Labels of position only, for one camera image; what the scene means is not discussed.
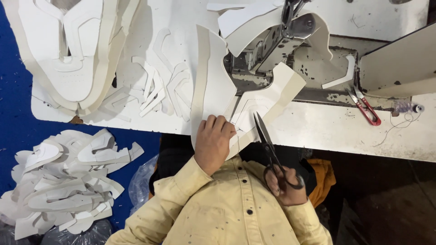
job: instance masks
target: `hand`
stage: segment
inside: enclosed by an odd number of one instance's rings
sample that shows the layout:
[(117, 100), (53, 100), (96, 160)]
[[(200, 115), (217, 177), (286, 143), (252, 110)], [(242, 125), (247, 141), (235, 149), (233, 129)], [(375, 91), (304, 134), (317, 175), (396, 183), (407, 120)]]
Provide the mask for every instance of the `hand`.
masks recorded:
[[(265, 175), (266, 184), (273, 193), (274, 196), (284, 205), (284, 206), (294, 206), (300, 205), (307, 202), (306, 187), (296, 190), (286, 183), (283, 177), (283, 173), (279, 166), (274, 165), (277, 177), (272, 170), (269, 170)], [(289, 183), (297, 185), (298, 180), (296, 178), (296, 171), (293, 168), (288, 168), (283, 166), (286, 172), (286, 179)]]
[(209, 176), (213, 175), (230, 152), (230, 139), (235, 136), (235, 126), (224, 116), (210, 115), (198, 127), (194, 159)]

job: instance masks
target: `shirt sleeve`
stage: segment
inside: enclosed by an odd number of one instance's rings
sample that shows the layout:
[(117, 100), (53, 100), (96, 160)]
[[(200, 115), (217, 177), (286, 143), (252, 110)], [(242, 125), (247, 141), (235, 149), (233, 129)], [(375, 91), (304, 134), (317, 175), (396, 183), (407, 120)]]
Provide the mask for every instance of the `shirt sleeve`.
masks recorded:
[(126, 220), (106, 245), (157, 245), (168, 234), (189, 197), (212, 181), (192, 157), (174, 176), (154, 182), (155, 196)]
[(283, 209), (301, 245), (333, 245), (329, 231), (320, 223), (310, 200)]

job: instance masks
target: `blue floor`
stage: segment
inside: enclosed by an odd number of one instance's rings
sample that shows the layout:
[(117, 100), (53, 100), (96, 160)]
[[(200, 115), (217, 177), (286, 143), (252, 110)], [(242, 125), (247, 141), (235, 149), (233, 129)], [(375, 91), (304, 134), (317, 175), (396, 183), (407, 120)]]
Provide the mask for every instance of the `blue floor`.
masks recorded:
[[(62, 130), (73, 129), (93, 135), (102, 129), (35, 119), (31, 111), (32, 74), (19, 58), (14, 34), (0, 4), (0, 149), (3, 149), (0, 151), (0, 195), (15, 188), (10, 171), (17, 164), (14, 158), (16, 152), (32, 150), (33, 146)], [(118, 230), (124, 228), (124, 221), (133, 207), (127, 193), (130, 180), (140, 165), (158, 153), (160, 133), (113, 128), (109, 131), (115, 136), (119, 148), (130, 149), (136, 141), (145, 151), (135, 161), (108, 175), (126, 189), (115, 200), (113, 216), (109, 218)]]

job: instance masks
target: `beige panel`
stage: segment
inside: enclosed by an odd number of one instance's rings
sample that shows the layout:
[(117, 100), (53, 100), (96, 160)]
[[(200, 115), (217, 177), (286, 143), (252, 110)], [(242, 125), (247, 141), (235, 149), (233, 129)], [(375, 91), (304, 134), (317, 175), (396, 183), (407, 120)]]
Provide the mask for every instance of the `beige panel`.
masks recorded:
[(408, 97), (436, 92), (436, 24), (362, 57), (360, 84), (370, 95)]

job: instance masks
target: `yellow shirt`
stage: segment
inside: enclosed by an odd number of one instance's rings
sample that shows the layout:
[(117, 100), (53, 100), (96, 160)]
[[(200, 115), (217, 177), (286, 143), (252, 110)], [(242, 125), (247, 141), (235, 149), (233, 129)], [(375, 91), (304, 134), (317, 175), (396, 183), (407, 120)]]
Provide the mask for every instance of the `yellow shirt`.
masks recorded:
[(192, 157), (154, 182), (155, 196), (107, 245), (332, 245), (308, 201), (283, 207), (263, 183), (265, 167), (239, 156), (209, 177)]

